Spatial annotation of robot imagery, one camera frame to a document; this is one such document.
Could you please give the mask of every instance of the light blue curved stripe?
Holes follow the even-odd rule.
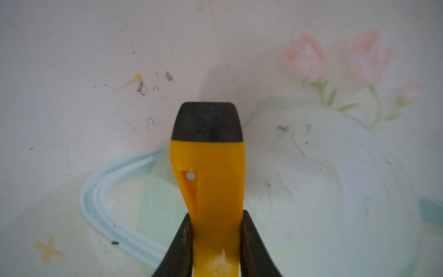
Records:
[[[89,224],[98,233],[105,236],[109,241],[119,241],[120,244],[118,247],[120,247],[123,251],[137,258],[144,264],[153,267],[157,267],[160,264],[166,250],[162,246],[157,245],[155,242],[152,242],[147,238],[138,235],[132,230],[129,230],[125,226],[120,225],[112,218],[111,215],[108,215],[110,218],[103,218],[96,206],[99,206],[100,209],[104,209],[104,205],[102,205],[102,203],[98,203],[98,201],[93,198],[93,191],[104,186],[112,187],[127,180],[148,174],[152,170],[157,157],[162,152],[163,149],[154,152],[126,156],[109,163],[108,165],[95,170],[89,176],[89,178],[85,181],[80,193],[81,211]],[[134,167],[133,165],[136,163],[139,163],[140,166]],[[106,181],[106,179],[109,179],[108,177],[110,176],[115,176],[115,178],[111,178],[112,180]],[[422,220],[424,222],[443,226],[442,201],[420,198],[419,205]],[[412,276],[411,274],[415,271],[414,269],[416,266],[416,261],[416,258],[413,259],[411,264],[405,268],[399,277]]]
[[[420,198],[419,205],[422,221],[443,227],[443,201]]]
[[[119,248],[152,267],[160,264],[166,249],[116,221],[100,196],[122,182],[148,174],[162,152],[161,149],[130,155],[111,162],[94,171],[80,192],[80,208],[90,226],[109,241],[118,241]]]

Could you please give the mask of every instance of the black clamp jaw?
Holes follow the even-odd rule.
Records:
[[[192,264],[192,225],[189,214],[186,214],[153,277],[191,277]],[[282,276],[246,210],[243,210],[241,222],[240,267],[242,277]]]

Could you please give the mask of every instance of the dark stain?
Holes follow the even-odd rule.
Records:
[[[154,119],[152,117],[148,117],[146,119],[146,126],[145,126],[145,128],[149,129],[149,127],[151,127],[154,124],[155,124]]]
[[[277,130],[279,130],[279,131],[282,131],[282,132],[284,132],[284,133],[287,133],[289,130],[289,125],[286,125],[286,126],[282,126],[282,125],[278,125],[277,126],[277,128],[276,128]]]
[[[174,80],[174,78],[172,77],[172,75],[171,75],[169,72],[166,72],[166,74],[165,74],[165,78],[166,78],[168,81],[172,81],[172,80]]]
[[[144,87],[143,80],[140,80],[140,84],[139,84],[139,86],[138,86],[138,88],[137,88],[137,92],[140,92],[140,93],[141,93],[141,90],[143,89],[143,87]]]

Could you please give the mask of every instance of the green leaf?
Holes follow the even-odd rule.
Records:
[[[358,104],[348,104],[348,105],[341,106],[340,108],[337,109],[337,111],[344,113],[345,111],[355,108],[357,106],[358,106]]]
[[[335,87],[334,90],[332,91],[332,93],[329,96],[329,99],[328,99],[328,102],[326,103],[326,105],[332,106],[332,104],[334,103],[335,95],[336,94],[337,94],[337,87]]]
[[[399,107],[406,106],[407,104],[410,104],[410,103],[411,103],[411,101],[410,101],[409,99],[407,99],[405,96],[400,95],[400,96],[398,97],[397,105],[398,105]]]
[[[399,117],[401,117],[401,113],[392,113],[392,114],[388,115],[387,117],[385,117],[385,120],[386,121],[395,120]]]
[[[315,82],[312,82],[311,83],[311,85],[314,87],[314,88],[316,88],[316,89],[320,89],[320,87],[321,87],[321,84],[322,83],[322,81],[320,80],[320,79],[318,79],[317,81],[315,81]]]

